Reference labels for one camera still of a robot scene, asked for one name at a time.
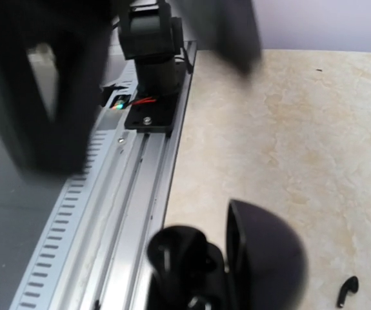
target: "gray floor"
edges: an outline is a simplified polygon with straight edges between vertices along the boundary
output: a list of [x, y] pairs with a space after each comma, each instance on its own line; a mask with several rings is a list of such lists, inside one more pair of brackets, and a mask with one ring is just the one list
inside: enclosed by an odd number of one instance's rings
[[[116, 79], [121, 56], [110, 59], [105, 81]], [[45, 98], [52, 97], [52, 68], [36, 64]], [[25, 178], [15, 168], [0, 140], [0, 310], [7, 310], [64, 180]]]

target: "bolt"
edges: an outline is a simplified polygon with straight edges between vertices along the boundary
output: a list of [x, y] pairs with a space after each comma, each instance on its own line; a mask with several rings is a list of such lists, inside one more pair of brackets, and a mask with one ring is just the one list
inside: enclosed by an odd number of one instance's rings
[[151, 125], [152, 124], [152, 118], [150, 118], [149, 116], [145, 117], [143, 123], [144, 123], [144, 125]]

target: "marble tabletop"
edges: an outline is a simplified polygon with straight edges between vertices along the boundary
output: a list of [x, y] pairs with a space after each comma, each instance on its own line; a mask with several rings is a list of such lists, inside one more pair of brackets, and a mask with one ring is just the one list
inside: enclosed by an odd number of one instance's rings
[[227, 203], [286, 220], [309, 261], [299, 309], [371, 309], [371, 54], [266, 50], [241, 83], [199, 52], [166, 225], [200, 228], [225, 248]]

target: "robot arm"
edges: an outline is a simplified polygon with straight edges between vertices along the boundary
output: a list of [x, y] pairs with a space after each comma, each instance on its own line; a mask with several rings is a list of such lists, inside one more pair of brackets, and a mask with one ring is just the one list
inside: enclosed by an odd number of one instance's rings
[[[130, 2], [0, 0], [0, 136], [17, 166], [64, 175], [82, 170], [115, 16], [127, 59], [178, 54], [181, 20], [171, 19], [169, 5], [158, 0], [156, 17], [134, 19]], [[175, 0], [199, 40], [247, 74], [261, 57], [257, 27], [251, 0], [233, 3]], [[52, 47], [59, 74], [53, 121], [26, 55], [39, 43]], [[151, 77], [152, 70], [146, 69]]]

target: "silver screw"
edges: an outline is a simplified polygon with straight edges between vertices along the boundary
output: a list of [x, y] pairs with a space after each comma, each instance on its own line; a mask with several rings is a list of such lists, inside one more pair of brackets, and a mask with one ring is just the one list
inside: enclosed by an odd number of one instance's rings
[[144, 118], [144, 125], [151, 125], [152, 124], [152, 118], [149, 116]]

